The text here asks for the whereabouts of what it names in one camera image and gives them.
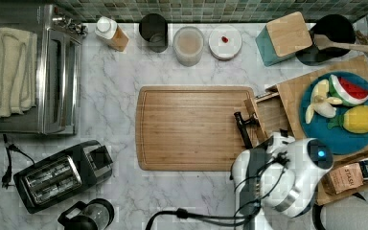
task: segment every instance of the spice bottle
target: spice bottle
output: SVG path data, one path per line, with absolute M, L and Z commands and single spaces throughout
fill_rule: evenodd
M 104 16 L 98 20 L 95 34 L 105 44 L 121 52 L 129 42 L 129 38 L 124 34 L 121 27 L 114 20 Z

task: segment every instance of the watermelon slice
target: watermelon slice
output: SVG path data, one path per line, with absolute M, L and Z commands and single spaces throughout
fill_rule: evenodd
M 330 93 L 346 106 L 364 104 L 368 100 L 368 90 L 335 75 L 330 76 Z

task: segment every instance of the white lid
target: white lid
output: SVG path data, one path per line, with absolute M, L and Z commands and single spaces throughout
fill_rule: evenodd
M 106 39 L 111 39 L 116 32 L 118 25 L 116 21 L 102 16 L 97 22 L 97 28 L 95 29 L 95 34 L 102 36 Z
M 209 46 L 215 58 L 231 59 L 241 50 L 241 33 L 232 26 L 218 26 L 210 34 Z
M 178 39 L 181 36 L 190 36 L 193 39 L 197 39 L 199 44 L 198 47 L 196 49 L 196 51 L 192 52 L 191 54 L 189 54 L 188 52 L 182 51 L 180 46 L 178 45 Z M 187 26 L 187 27 L 183 27 L 180 30 L 177 31 L 177 33 L 175 33 L 174 39 L 173 39 L 173 47 L 175 49 L 175 52 L 183 57 L 187 57 L 187 58 L 191 58 L 191 57 L 196 57 L 199 54 L 201 54 L 202 49 L 204 48 L 204 36 L 202 34 L 202 31 L 197 28 L 197 27 L 191 27 L 191 26 Z

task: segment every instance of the wooden spatula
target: wooden spatula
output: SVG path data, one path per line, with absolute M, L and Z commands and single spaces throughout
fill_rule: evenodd
M 349 43 L 338 43 L 331 41 L 327 36 L 322 34 L 315 34 L 314 35 L 314 42 L 316 47 L 319 50 L 335 47 L 345 50 L 356 50 L 368 53 L 368 46 L 367 45 L 356 45 L 356 44 L 349 44 Z

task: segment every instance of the black canister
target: black canister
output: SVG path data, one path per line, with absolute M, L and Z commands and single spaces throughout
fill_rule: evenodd
M 150 13 L 142 18 L 139 33 L 154 52 L 161 53 L 169 46 L 167 21 L 157 13 Z
M 76 208 L 80 209 L 80 212 L 73 218 L 68 218 L 67 215 Z M 112 204 L 105 199 L 97 198 L 88 204 L 77 202 L 59 216 L 58 222 L 65 230 L 104 230 L 114 216 Z
M 318 65 L 331 58 L 342 57 L 349 50 L 339 48 L 327 48 L 319 50 L 313 39 L 314 35 L 326 35 L 331 41 L 354 44 L 356 41 L 355 30 L 352 23 L 344 16 L 330 14 L 317 21 L 310 29 L 312 45 L 297 52 L 297 58 L 306 65 Z

